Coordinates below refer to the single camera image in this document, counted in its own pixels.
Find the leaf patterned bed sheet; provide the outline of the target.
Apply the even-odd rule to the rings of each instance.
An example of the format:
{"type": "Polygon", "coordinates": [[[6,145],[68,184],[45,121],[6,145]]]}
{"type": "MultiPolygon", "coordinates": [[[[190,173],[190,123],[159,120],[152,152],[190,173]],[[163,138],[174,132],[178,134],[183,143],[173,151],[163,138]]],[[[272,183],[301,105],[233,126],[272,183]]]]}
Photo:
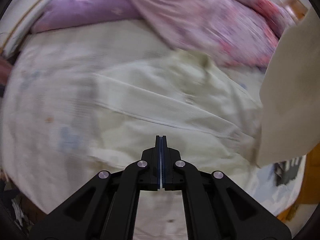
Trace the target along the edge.
{"type": "Polygon", "coordinates": [[[104,54],[93,25],[31,35],[18,57],[2,110],[2,164],[18,188],[50,212],[89,181],[94,137],[91,75],[104,54]]]}

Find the pink purple floral quilt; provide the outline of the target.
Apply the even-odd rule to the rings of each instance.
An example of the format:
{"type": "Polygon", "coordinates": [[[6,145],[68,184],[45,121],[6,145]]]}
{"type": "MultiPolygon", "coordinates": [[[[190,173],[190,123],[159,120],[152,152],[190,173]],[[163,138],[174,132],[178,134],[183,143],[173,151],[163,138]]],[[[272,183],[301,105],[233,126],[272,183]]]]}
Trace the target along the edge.
{"type": "Polygon", "coordinates": [[[51,0],[31,30],[139,18],[172,48],[200,50],[222,67],[266,67],[294,23],[270,0],[51,0]]]}

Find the white waffle knit jacket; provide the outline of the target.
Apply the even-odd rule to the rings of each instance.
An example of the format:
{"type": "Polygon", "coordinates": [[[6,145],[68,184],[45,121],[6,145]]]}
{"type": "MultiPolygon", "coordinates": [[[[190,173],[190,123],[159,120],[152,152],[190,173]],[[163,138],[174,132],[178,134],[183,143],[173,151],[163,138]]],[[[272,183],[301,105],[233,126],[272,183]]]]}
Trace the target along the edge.
{"type": "Polygon", "coordinates": [[[204,172],[221,170],[273,215],[297,200],[304,166],[277,183],[273,164],[254,163],[263,124],[266,69],[217,67],[206,54],[170,50],[143,20],[93,25],[104,54],[91,75],[94,137],[84,180],[137,161],[157,135],[204,172]]]}

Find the grey white checkered blanket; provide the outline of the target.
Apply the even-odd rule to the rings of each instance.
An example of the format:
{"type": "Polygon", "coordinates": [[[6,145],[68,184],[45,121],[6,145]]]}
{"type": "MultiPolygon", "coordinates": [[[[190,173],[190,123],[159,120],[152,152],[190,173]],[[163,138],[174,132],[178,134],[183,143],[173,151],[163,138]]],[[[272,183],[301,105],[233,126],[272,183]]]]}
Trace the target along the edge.
{"type": "Polygon", "coordinates": [[[274,164],[274,173],[276,175],[276,185],[287,185],[290,181],[295,180],[302,157],[293,158],[288,161],[282,161],[274,164]]]}

